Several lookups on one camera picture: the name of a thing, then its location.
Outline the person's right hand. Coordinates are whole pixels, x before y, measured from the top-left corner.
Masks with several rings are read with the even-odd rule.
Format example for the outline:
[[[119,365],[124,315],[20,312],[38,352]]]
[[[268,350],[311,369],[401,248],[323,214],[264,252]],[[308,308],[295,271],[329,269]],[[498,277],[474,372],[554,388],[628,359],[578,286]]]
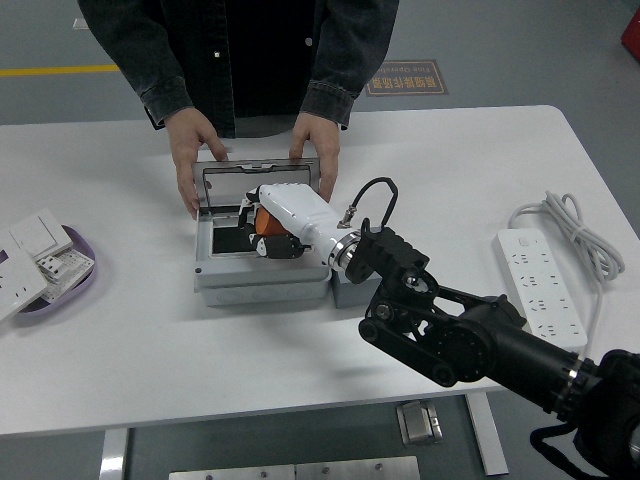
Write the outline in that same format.
[[[211,122],[194,107],[169,115],[164,124],[175,165],[178,192],[187,212],[196,219],[200,200],[193,165],[198,160],[200,148],[205,145],[216,161],[227,161],[226,147]]]

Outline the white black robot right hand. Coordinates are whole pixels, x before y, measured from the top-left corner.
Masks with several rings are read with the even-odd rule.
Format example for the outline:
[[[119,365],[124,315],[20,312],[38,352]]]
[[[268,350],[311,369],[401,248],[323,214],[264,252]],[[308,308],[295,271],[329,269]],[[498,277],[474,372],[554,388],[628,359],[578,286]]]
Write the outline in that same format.
[[[299,183],[260,185],[247,192],[238,225],[263,257],[292,259],[313,249],[333,269],[346,267],[359,242],[349,219],[310,186]]]

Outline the person's left hand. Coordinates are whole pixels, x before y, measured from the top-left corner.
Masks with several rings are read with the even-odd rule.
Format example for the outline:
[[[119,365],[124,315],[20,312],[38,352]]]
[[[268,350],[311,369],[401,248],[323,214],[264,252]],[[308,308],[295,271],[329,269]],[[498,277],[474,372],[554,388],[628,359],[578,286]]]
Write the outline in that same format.
[[[300,113],[292,131],[289,158],[303,157],[304,146],[310,142],[320,161],[319,195],[330,201],[339,172],[340,132],[338,125],[310,113]]]

